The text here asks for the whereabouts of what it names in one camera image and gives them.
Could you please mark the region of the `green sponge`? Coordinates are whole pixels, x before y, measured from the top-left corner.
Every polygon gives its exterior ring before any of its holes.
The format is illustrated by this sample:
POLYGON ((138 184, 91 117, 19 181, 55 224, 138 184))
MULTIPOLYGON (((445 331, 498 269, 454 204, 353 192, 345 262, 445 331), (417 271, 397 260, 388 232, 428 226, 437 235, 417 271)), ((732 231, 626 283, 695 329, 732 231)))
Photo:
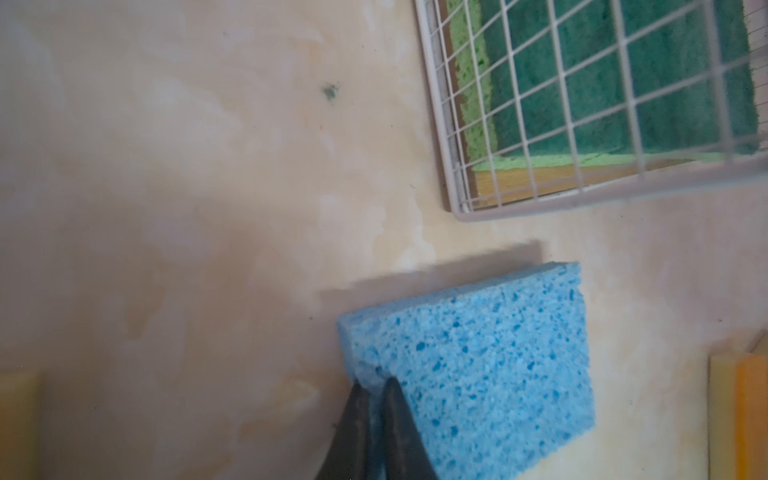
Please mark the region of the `green sponge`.
POLYGON ((739 155, 762 140, 739 1, 448 1, 433 26, 454 168, 739 155))

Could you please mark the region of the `blue sponge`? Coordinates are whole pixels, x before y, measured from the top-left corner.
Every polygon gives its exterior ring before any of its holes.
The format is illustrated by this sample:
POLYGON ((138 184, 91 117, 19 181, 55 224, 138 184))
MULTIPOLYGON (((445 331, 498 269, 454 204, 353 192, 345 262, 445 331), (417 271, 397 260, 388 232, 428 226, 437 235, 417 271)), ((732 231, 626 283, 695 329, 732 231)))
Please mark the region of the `blue sponge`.
POLYGON ((349 377, 396 378, 441 479, 512 479, 593 428, 576 263, 548 263, 339 318, 349 377))

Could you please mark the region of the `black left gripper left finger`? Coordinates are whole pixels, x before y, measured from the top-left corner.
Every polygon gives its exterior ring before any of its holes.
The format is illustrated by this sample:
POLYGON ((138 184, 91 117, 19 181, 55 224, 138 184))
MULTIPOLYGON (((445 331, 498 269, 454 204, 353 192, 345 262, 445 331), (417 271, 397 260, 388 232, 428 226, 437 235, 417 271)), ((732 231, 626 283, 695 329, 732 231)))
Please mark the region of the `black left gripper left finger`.
POLYGON ((316 480, 366 480, 370 394, 355 382, 316 480))

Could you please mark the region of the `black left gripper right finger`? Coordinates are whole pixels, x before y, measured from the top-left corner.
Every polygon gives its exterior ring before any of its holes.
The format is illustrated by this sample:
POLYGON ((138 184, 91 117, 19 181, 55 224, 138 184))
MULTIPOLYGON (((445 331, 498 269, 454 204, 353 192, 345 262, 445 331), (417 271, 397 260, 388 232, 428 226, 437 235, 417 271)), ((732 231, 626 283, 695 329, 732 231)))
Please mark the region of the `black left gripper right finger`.
POLYGON ((388 480, 437 480, 415 425, 400 382, 389 378, 384 386, 383 438, 388 480))

